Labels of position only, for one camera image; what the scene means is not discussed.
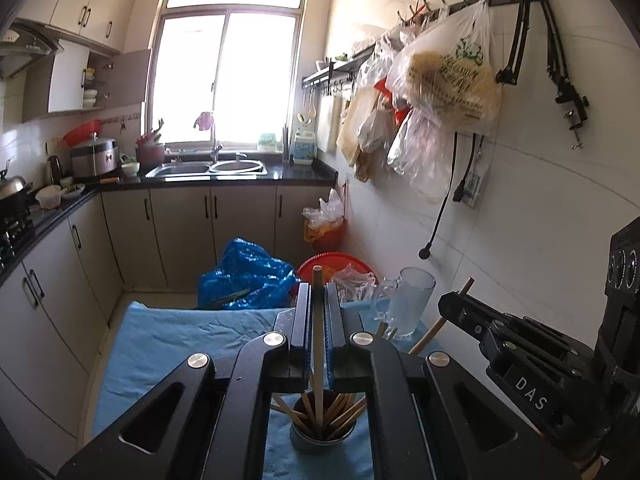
bag with green logo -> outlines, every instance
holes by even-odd
[[[445,131],[489,135],[500,106],[489,62],[490,37],[488,6],[480,0],[435,23],[405,47],[386,87]]]

glass mug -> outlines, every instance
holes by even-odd
[[[376,286],[371,298],[373,319],[389,323],[389,330],[397,328],[394,339],[409,339],[418,326],[436,279],[419,267],[405,267],[396,280],[385,278]]]

kettle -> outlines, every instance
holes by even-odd
[[[48,184],[60,185],[60,180],[62,179],[62,165],[60,164],[60,159],[57,155],[51,155],[47,159],[47,174],[45,178]]]

floor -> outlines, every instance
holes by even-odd
[[[111,315],[111,323],[102,344],[100,354],[89,377],[89,386],[82,408],[80,438],[78,446],[82,447],[91,440],[91,427],[94,421],[98,394],[102,386],[102,377],[113,347],[113,341],[118,333],[127,306],[132,301],[138,301],[149,308],[195,308],[198,303],[197,294],[177,294],[173,292],[124,292]]]

white bowl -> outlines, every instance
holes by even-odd
[[[139,162],[126,162],[122,165],[122,173],[124,173],[126,176],[136,176],[139,171]]]
[[[73,184],[72,186],[65,187],[61,190],[62,198],[65,200],[73,200],[82,195],[84,191],[84,184]]]
[[[52,184],[51,186],[43,187],[36,193],[36,200],[43,209],[55,209],[60,205],[60,186]]]

